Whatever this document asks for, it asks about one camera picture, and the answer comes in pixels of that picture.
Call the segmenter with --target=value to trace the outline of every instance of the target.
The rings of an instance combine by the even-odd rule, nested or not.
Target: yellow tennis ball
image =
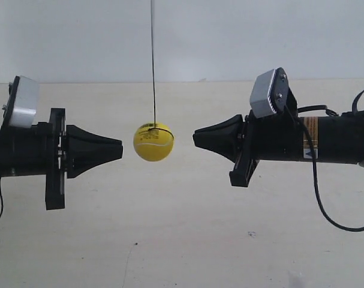
[[[140,158],[146,161],[165,159],[174,146],[174,135],[168,126],[162,123],[146,123],[136,130],[134,149]]]

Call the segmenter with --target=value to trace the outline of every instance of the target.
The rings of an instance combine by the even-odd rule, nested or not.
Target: white wall
[[[364,80],[290,83],[300,106],[337,112],[364,88]],[[249,188],[234,188],[232,163],[194,147],[195,129],[249,112],[251,88],[161,84],[158,119],[175,148],[147,163],[132,139],[152,119],[151,84],[42,85],[36,121],[65,107],[67,123],[123,140],[124,157],[67,180],[61,211],[44,210],[44,177],[4,179],[0,288],[122,287],[130,249],[125,288],[364,287],[364,233],[323,218],[311,164],[264,161]],[[6,95],[0,85],[0,106]],[[363,225],[364,169],[319,164],[318,175],[329,214]]]
[[[364,77],[364,1],[155,0],[158,81]],[[0,82],[151,81],[150,0],[0,0]]]

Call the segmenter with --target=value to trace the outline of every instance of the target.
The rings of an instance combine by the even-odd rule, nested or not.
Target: hanging string
[[[155,65],[154,65],[154,0],[151,0],[151,54],[152,54],[152,89],[154,93],[154,128],[157,126],[157,99],[155,93]]]

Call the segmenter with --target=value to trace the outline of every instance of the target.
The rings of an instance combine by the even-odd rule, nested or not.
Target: robotic arm
[[[0,128],[0,178],[46,176],[46,210],[65,208],[65,172],[75,178],[122,158],[122,141],[65,125],[65,109],[52,108],[48,122],[33,125],[39,84],[16,76],[9,85]]]
[[[334,222],[320,200],[316,163],[358,164],[364,167],[364,111],[338,115],[327,106],[297,108],[283,68],[256,78],[250,96],[251,111],[243,120],[236,115],[222,123],[198,129],[195,146],[222,155],[234,163],[230,172],[233,187],[248,187],[260,160],[312,162],[317,202],[326,219],[339,229],[364,231]],[[302,112],[325,110],[328,116],[299,117]]]

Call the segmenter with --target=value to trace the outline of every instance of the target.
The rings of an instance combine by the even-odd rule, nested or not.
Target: tennis ball
[[[165,159],[174,146],[174,135],[168,126],[162,123],[146,123],[136,130],[134,149],[138,156],[146,161]]]

